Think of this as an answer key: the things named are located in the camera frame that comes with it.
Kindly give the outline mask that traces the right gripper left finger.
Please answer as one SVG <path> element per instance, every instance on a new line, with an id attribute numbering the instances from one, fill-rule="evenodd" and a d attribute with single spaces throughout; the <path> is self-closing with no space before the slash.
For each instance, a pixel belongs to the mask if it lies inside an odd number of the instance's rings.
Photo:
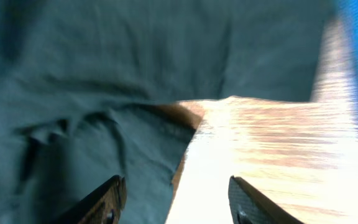
<path id="1" fill-rule="evenodd" d="M 126 180 L 115 175 L 52 224 L 118 224 L 126 199 Z"/>

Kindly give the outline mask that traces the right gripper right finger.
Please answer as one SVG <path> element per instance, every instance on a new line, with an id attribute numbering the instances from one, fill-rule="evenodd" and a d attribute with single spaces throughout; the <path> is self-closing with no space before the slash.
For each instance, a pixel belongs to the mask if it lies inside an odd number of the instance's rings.
<path id="1" fill-rule="evenodd" d="M 303 224 L 241 177 L 229 179 L 233 224 Z"/>

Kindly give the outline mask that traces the black shorts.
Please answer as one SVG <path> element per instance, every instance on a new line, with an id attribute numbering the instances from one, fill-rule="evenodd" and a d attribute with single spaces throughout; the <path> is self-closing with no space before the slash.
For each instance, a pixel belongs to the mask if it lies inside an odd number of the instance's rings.
<path id="1" fill-rule="evenodd" d="M 0 0 L 0 223 L 51 223 L 118 175 L 164 223 L 194 136 L 163 107 L 311 98 L 332 1 Z"/>

